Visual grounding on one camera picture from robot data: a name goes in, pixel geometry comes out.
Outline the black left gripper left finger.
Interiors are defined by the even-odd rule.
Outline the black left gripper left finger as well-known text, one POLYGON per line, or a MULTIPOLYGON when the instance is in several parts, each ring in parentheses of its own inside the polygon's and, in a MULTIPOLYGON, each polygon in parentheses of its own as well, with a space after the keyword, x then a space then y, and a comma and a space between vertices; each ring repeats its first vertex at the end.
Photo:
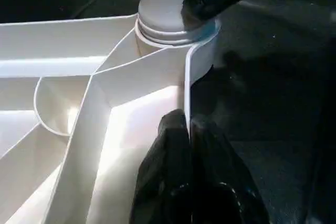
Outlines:
POLYGON ((130 223, 191 223, 192 158, 183 110, 163 116, 137 175, 130 223))

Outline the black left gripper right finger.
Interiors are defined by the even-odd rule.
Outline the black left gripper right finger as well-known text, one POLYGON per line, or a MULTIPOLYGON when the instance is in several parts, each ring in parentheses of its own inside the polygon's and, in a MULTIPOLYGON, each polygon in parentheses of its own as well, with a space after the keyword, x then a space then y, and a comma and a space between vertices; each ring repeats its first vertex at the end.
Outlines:
POLYGON ((194 223, 269 223, 252 175, 217 124, 191 119, 194 223))

